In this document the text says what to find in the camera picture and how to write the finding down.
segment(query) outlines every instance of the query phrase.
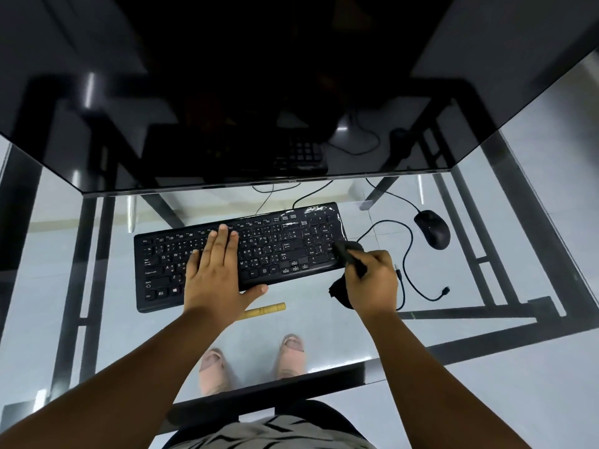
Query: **sandal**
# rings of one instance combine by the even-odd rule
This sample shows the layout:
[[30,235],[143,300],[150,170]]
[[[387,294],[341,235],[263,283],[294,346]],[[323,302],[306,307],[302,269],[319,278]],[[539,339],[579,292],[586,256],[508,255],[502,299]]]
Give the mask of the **sandal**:
[[302,339],[290,334],[283,339],[277,362],[277,379],[292,378],[305,373],[305,353]]
[[202,356],[199,365],[199,389],[204,397],[231,390],[225,357],[217,348],[206,351]]

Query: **person's right arm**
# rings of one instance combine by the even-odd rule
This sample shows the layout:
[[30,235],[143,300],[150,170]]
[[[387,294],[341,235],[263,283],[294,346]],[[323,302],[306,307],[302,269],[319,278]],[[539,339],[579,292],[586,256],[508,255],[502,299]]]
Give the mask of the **person's right arm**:
[[345,271],[349,301],[370,332],[410,444],[420,448],[529,446],[429,354],[395,313],[397,276],[387,251],[350,251],[368,268]]

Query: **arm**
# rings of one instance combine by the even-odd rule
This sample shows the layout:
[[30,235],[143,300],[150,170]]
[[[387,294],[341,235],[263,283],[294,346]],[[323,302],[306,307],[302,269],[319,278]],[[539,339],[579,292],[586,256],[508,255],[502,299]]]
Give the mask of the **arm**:
[[187,263],[183,314],[141,347],[0,435],[0,449],[147,447],[189,371],[266,285],[237,285],[226,226]]
[[368,268],[346,268],[349,301],[370,332],[413,448],[528,448],[433,358],[397,317],[397,276],[387,251],[351,251]]

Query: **glass tabletop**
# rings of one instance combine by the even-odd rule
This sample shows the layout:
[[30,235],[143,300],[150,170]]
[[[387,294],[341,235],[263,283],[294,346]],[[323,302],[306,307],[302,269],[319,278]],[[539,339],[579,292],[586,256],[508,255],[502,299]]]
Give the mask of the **glass tabletop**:
[[[335,180],[302,201],[336,202],[350,240],[380,220],[412,228],[405,269],[402,259],[411,235],[404,226],[381,223],[361,243],[366,251],[388,250],[402,269],[406,301],[400,317],[446,365],[595,324],[589,319],[597,313],[594,297],[571,259],[568,263],[555,231],[538,222],[546,214],[531,200],[534,192],[507,146],[498,147],[497,141],[491,137],[451,173],[405,175],[388,187],[447,222],[452,238],[444,250],[427,244],[413,221],[414,207],[394,195],[372,195],[373,186],[381,180],[388,184],[389,178]],[[5,167],[12,166],[11,155],[22,153],[12,148],[8,154]],[[10,178],[7,170],[2,180]],[[174,192],[161,195],[161,201],[191,226],[288,209],[325,183],[305,182],[281,191],[292,185],[277,184],[272,194],[271,185]],[[0,430],[128,354],[182,311],[142,314],[136,309],[133,237],[169,228],[155,211],[156,196],[84,200],[47,170],[41,171],[34,196],[30,222],[15,228],[20,230],[15,236],[25,240],[18,268],[5,276],[5,286],[12,283],[12,289],[4,290]],[[562,263],[548,264],[539,256],[543,249]],[[564,264],[571,268],[568,277],[557,277],[556,268]],[[281,341],[291,333],[304,341],[308,374],[360,363],[377,367],[376,348],[356,313],[328,293],[341,274],[319,273],[270,286],[251,308],[284,302],[286,310],[238,321],[216,339],[213,347],[224,354],[235,389],[273,381]],[[427,301],[408,278],[429,298],[445,287],[450,292]],[[401,301],[400,288],[398,305]],[[364,381],[383,378],[367,374]],[[175,403],[200,397],[196,366]]]

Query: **forearm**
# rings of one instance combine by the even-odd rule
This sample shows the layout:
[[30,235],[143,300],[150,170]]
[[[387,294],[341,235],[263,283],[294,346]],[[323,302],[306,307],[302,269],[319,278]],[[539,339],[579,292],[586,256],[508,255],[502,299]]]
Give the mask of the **forearm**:
[[138,448],[220,328],[186,312],[129,355],[0,435],[0,448]]
[[528,447],[395,314],[367,327],[412,447]]

